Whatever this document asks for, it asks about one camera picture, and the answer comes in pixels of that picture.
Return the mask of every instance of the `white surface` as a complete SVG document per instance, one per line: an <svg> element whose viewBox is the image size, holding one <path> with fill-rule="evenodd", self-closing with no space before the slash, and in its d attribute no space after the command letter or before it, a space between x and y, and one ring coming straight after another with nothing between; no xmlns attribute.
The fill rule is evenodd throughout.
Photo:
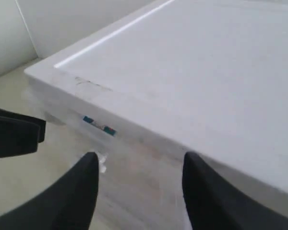
<svg viewBox="0 0 288 230"><path fill-rule="evenodd" d="M288 193L287 5L154 2L26 72L46 83L33 88L125 135L176 143L168 152L180 159L199 151Z"/></svg>
<svg viewBox="0 0 288 230"><path fill-rule="evenodd" d="M152 0L17 0L38 56L46 58Z"/></svg>
<svg viewBox="0 0 288 230"><path fill-rule="evenodd" d="M14 0L0 0L0 75L36 58Z"/></svg>

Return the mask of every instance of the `white wall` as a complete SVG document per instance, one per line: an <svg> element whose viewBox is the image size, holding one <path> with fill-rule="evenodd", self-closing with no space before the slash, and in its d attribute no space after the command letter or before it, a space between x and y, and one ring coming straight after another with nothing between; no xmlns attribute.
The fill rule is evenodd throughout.
<svg viewBox="0 0 288 230"><path fill-rule="evenodd" d="M0 75L36 58L15 0L0 0Z"/></svg>
<svg viewBox="0 0 288 230"><path fill-rule="evenodd" d="M37 54L46 58L153 0L17 0Z"/></svg>

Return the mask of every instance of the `sticker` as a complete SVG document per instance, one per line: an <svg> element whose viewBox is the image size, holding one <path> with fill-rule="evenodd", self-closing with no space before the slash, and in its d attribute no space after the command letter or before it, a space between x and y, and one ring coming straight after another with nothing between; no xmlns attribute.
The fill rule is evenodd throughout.
<svg viewBox="0 0 288 230"><path fill-rule="evenodd" d="M115 136L115 134L117 133L116 130L110 128L109 126L102 126L100 124L98 124L95 120L93 120L92 118L88 117L88 116L85 116L83 118L83 120L86 122L86 123L89 123L91 124L92 126L96 127L96 128L99 128L100 130L104 131L105 133L108 133L109 135L111 136Z"/></svg>

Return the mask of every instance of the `white tabletop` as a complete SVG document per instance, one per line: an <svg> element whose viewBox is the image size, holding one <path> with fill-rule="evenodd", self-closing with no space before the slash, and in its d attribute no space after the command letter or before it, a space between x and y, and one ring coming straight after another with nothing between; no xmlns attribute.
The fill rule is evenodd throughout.
<svg viewBox="0 0 288 230"><path fill-rule="evenodd" d="M288 192L288 6L153 6L38 68L100 86L91 104Z"/></svg>

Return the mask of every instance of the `white table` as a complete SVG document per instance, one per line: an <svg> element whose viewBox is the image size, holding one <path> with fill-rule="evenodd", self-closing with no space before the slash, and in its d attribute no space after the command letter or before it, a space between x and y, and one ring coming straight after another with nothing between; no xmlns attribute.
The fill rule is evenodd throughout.
<svg viewBox="0 0 288 230"><path fill-rule="evenodd" d="M288 5L156 1L26 73L118 136L288 193Z"/></svg>

